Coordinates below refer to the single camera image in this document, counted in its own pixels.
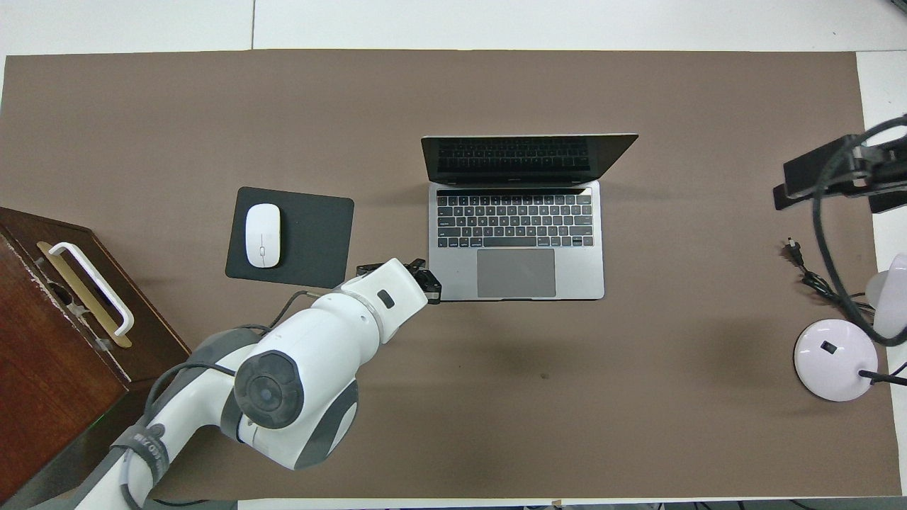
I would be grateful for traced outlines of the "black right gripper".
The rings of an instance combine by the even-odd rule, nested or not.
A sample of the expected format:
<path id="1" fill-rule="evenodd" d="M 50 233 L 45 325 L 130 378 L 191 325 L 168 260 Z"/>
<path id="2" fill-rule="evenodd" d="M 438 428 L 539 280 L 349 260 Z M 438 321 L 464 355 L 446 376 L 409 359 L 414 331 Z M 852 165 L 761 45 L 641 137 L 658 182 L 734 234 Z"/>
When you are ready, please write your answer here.
<path id="1" fill-rule="evenodd" d="M 855 140 L 855 135 L 843 135 L 832 142 L 790 159 L 783 165 L 784 183 L 772 190 L 775 210 L 784 210 L 804 201 L 813 200 L 814 189 L 821 171 L 833 155 Z M 871 213 L 881 214 L 906 205 L 906 136 L 878 145 L 860 146 L 868 161 L 866 183 L 853 181 L 859 164 L 852 154 L 846 154 L 836 166 L 825 188 L 827 197 L 843 195 L 848 198 L 869 196 Z"/>

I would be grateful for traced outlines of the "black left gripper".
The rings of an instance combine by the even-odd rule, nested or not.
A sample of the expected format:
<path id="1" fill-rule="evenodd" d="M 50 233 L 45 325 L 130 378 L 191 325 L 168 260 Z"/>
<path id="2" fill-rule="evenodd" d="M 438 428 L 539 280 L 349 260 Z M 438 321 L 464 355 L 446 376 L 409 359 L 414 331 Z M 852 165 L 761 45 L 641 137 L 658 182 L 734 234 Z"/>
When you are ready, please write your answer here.
<path id="1" fill-rule="evenodd" d="M 372 274 L 374 271 L 378 271 L 382 268 L 383 265 L 385 265 L 385 262 L 382 264 L 370 263 L 357 266 L 356 277 Z M 414 261 L 405 263 L 404 268 L 412 277 L 417 278 L 417 284 L 424 293 L 424 296 L 427 297 L 428 304 L 439 305 L 441 303 L 443 286 L 441 286 L 441 282 L 434 277 L 434 274 L 427 270 L 427 261 L 425 261 L 425 259 L 414 259 Z"/>

